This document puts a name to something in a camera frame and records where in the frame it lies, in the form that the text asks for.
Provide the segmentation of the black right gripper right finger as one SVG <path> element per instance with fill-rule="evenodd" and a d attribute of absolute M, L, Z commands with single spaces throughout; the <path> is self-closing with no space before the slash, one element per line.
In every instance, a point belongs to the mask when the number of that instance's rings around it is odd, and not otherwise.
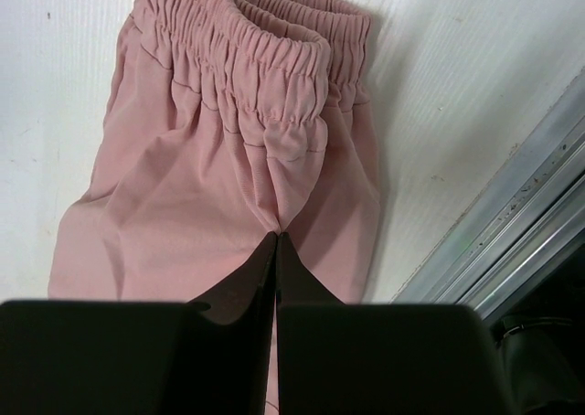
<path fill-rule="evenodd" d="M 512 414 L 479 315 L 461 305 L 345 304 L 302 264 L 275 254 L 283 414 Z"/>

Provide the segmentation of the pink trousers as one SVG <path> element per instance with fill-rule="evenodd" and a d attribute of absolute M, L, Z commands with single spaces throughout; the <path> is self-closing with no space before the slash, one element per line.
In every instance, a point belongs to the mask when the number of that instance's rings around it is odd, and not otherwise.
<path fill-rule="evenodd" d="M 48 297 L 191 300 L 284 232 L 360 301 L 380 217 L 371 24 L 343 0 L 134 0 Z"/>

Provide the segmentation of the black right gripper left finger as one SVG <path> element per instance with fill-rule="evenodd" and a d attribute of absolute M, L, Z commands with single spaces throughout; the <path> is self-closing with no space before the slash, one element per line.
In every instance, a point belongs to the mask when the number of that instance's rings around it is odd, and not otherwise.
<path fill-rule="evenodd" d="M 276 247 L 186 303 L 4 303 L 1 411 L 263 413 Z"/>

